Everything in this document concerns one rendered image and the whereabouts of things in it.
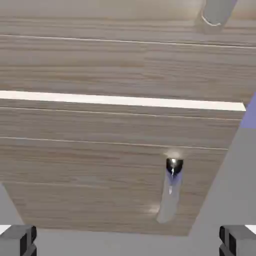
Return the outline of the light wood cabinet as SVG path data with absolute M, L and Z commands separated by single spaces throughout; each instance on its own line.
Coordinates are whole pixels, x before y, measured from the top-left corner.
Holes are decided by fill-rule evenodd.
M 256 47 L 0 35 L 0 139 L 228 152 L 255 91 Z

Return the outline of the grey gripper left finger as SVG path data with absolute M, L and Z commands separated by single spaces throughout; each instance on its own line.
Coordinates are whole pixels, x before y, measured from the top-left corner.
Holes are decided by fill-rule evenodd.
M 29 224 L 14 224 L 0 234 L 0 256 L 38 256 L 37 228 Z

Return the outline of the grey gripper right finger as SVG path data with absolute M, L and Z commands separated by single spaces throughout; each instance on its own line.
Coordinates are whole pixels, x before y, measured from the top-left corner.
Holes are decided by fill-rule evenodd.
M 255 225 L 222 225 L 219 239 L 219 256 L 256 256 Z

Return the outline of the light wood cabinet door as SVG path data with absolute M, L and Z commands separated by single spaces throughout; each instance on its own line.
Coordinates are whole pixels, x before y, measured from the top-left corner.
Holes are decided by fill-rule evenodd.
M 187 236 L 227 149 L 0 138 L 0 182 L 20 218 L 46 229 Z M 160 224 L 166 158 L 182 158 L 172 221 Z
M 256 47 L 256 0 L 224 26 L 199 18 L 205 0 L 0 0 L 0 35 Z

